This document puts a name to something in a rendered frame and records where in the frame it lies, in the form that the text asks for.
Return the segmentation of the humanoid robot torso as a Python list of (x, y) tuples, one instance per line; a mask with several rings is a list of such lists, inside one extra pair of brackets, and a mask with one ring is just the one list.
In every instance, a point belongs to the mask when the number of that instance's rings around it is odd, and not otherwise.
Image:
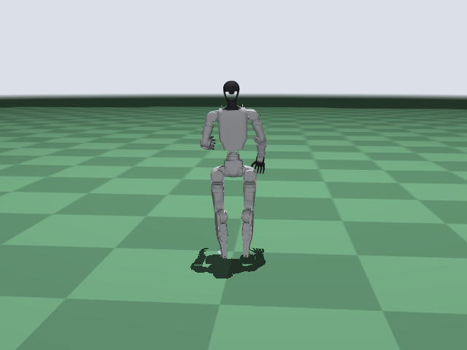
[(247, 140), (247, 111), (243, 104), (239, 110), (224, 108), (226, 106), (218, 109), (219, 138), (224, 150), (232, 150), (228, 151), (227, 160), (224, 160), (225, 177), (238, 177), (243, 175), (243, 161), (235, 150), (243, 149)]

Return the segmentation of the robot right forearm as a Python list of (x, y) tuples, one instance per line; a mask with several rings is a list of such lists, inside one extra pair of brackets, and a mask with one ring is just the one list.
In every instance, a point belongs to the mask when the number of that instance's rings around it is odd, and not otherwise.
[(258, 153), (257, 153), (257, 157), (258, 157), (258, 158), (257, 158), (257, 161), (258, 161), (258, 162), (261, 162), (261, 163), (263, 162), (263, 158), (264, 158), (265, 153), (266, 153), (266, 152), (265, 152), (265, 151), (266, 151), (265, 148), (266, 148), (266, 140), (265, 140), (263, 143), (261, 143), (261, 144), (257, 144), (257, 151), (258, 151)]

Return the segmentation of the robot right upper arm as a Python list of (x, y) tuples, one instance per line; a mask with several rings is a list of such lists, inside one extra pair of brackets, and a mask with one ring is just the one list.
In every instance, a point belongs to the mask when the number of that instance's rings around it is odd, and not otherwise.
[(258, 113), (254, 109), (246, 109), (247, 111), (247, 119), (251, 120), (252, 127), (256, 132), (256, 136), (254, 137), (254, 141), (256, 144), (261, 144), (266, 140), (265, 134), (263, 132), (263, 126), (258, 116)]

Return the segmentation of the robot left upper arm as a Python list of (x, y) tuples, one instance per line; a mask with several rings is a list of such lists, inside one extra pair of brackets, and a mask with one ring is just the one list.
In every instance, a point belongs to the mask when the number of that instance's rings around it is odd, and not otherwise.
[(201, 146), (203, 147), (210, 147), (212, 140), (209, 138), (212, 133), (212, 129), (214, 127), (213, 122), (217, 120), (219, 110), (216, 111), (211, 111), (207, 114), (207, 117), (205, 119), (204, 123), (204, 129), (203, 129), (203, 136), (201, 139)]

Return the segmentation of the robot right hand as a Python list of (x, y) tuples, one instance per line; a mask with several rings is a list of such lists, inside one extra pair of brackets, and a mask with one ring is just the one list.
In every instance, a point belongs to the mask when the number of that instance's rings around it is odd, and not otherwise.
[(259, 167), (260, 167), (260, 174), (261, 174), (262, 167), (263, 167), (263, 173), (264, 173), (264, 170), (265, 170), (264, 158), (263, 158), (263, 162), (262, 162), (262, 163), (261, 163), (261, 162), (258, 162), (258, 161), (257, 161), (257, 158), (258, 158), (258, 157), (256, 157), (256, 161), (255, 161), (254, 163), (252, 163), (251, 167), (253, 167), (254, 165), (255, 165), (255, 169), (256, 169), (256, 167), (258, 167), (257, 173), (258, 173)]

